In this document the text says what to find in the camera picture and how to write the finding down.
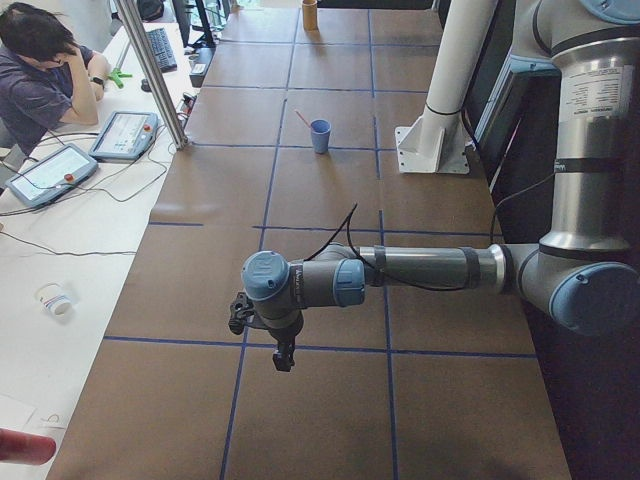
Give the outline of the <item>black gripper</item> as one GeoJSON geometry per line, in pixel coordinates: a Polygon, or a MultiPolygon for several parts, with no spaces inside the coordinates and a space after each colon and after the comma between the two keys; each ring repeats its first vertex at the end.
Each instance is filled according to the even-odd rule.
{"type": "Polygon", "coordinates": [[[269,319],[264,323],[271,336],[278,342],[278,349],[272,355],[275,369],[290,372],[295,365],[295,340],[303,328],[302,314],[288,314],[284,317],[269,319]]]}

